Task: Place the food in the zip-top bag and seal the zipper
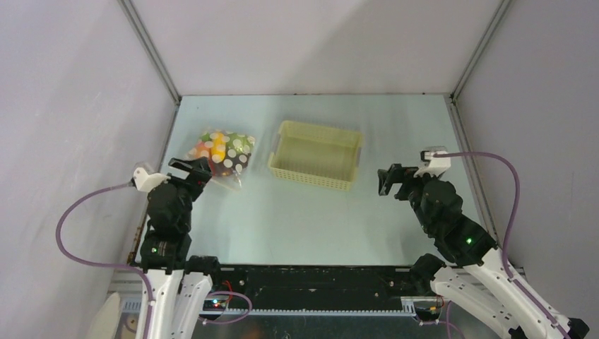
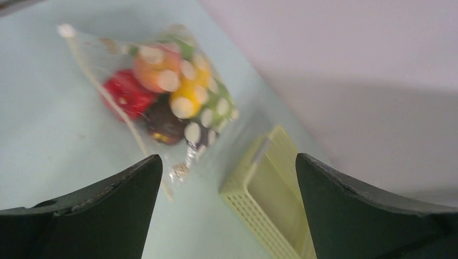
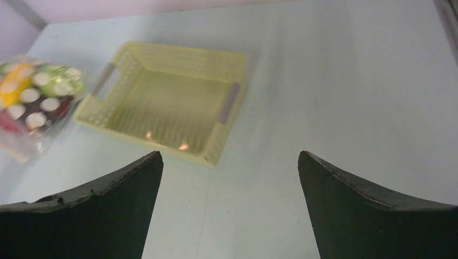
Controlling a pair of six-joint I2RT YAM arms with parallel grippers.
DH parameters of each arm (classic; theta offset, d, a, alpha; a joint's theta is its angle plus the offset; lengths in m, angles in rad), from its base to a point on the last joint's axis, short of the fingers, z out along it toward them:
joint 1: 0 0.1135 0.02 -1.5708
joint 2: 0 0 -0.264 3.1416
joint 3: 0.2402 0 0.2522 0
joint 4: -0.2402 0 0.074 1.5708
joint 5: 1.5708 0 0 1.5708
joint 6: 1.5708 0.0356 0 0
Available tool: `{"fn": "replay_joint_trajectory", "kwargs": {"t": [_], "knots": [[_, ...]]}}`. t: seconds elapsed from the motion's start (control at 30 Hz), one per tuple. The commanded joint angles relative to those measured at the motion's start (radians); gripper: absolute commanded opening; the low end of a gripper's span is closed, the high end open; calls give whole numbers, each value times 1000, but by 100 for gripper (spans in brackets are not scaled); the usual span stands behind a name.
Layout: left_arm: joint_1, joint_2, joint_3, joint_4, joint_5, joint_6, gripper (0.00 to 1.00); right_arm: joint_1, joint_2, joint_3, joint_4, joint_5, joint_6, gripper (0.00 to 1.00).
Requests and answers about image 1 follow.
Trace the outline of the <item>clear zip top bag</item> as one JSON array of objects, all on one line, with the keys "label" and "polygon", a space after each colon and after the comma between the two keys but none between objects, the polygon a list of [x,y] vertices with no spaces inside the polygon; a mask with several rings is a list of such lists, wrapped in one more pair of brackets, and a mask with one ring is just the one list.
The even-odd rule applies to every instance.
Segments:
[{"label": "clear zip top bag", "polygon": [[247,171],[256,144],[249,134],[207,129],[184,155],[185,160],[207,158],[212,181],[232,190],[242,188],[242,176]]}]

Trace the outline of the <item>orange peach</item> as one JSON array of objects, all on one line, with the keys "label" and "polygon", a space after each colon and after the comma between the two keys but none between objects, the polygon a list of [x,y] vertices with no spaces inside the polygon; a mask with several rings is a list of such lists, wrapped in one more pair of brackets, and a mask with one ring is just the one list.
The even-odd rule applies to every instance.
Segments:
[{"label": "orange peach", "polygon": [[211,157],[211,149],[206,146],[205,143],[196,144],[194,147],[194,159],[199,159],[202,157],[210,158]]}]

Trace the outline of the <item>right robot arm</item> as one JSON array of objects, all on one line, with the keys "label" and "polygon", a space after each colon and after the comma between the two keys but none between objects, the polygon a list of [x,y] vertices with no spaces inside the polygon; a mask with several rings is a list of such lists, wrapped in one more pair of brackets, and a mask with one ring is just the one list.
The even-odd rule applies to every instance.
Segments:
[{"label": "right robot arm", "polygon": [[585,338],[589,326],[551,307],[511,265],[489,233],[463,214],[455,186],[418,167],[393,164],[377,172],[379,195],[400,184],[395,199],[407,201],[439,256],[425,254],[410,269],[419,295],[449,299],[500,338]]}]

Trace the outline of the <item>green cabbage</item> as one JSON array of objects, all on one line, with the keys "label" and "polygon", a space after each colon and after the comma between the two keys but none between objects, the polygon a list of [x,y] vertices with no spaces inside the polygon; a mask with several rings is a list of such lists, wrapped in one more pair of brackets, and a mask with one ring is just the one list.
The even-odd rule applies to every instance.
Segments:
[{"label": "green cabbage", "polygon": [[252,153],[256,142],[253,136],[240,133],[229,133],[226,136],[229,138],[226,143],[227,157],[234,158],[238,155],[249,156]]}]

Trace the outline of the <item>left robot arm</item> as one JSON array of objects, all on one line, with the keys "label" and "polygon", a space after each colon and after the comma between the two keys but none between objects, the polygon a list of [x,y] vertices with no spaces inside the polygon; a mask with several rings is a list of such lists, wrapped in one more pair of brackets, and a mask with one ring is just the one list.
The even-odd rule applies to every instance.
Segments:
[{"label": "left robot arm", "polygon": [[208,294],[220,291],[223,275],[215,257],[189,256],[191,212],[212,178],[208,158],[168,165],[185,178],[138,166],[132,182],[147,195],[147,232],[139,254],[144,300],[137,338],[190,338]]}]

